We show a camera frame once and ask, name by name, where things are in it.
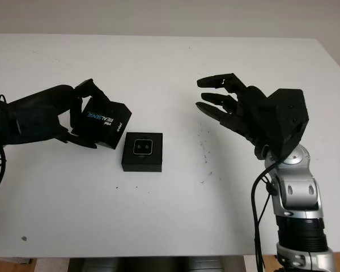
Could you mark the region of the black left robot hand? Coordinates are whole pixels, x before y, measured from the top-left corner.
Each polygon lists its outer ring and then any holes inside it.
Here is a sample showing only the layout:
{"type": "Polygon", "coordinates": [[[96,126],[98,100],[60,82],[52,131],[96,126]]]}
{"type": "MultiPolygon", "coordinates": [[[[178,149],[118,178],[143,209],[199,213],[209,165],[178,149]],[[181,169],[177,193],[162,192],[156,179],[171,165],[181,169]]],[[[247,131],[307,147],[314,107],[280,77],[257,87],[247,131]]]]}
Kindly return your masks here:
{"type": "Polygon", "coordinates": [[[57,139],[95,149],[92,140],[69,133],[58,118],[69,112],[70,123],[75,125],[82,114],[85,97],[110,102],[93,80],[87,79],[76,87],[62,84],[9,103],[6,127],[0,128],[0,144],[19,145],[57,139]]]}

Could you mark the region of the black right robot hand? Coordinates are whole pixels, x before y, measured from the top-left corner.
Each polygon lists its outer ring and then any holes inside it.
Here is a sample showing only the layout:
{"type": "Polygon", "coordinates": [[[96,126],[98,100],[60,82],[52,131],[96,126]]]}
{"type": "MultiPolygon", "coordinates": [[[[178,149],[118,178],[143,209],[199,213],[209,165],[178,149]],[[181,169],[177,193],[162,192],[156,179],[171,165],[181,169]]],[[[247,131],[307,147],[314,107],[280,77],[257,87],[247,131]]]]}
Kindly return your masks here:
{"type": "Polygon", "coordinates": [[[246,86],[234,73],[207,76],[197,80],[199,88],[223,88],[228,95],[204,92],[196,107],[222,126],[247,139],[257,159],[266,159],[270,151],[261,128],[260,102],[266,99],[255,86],[246,86]]]}

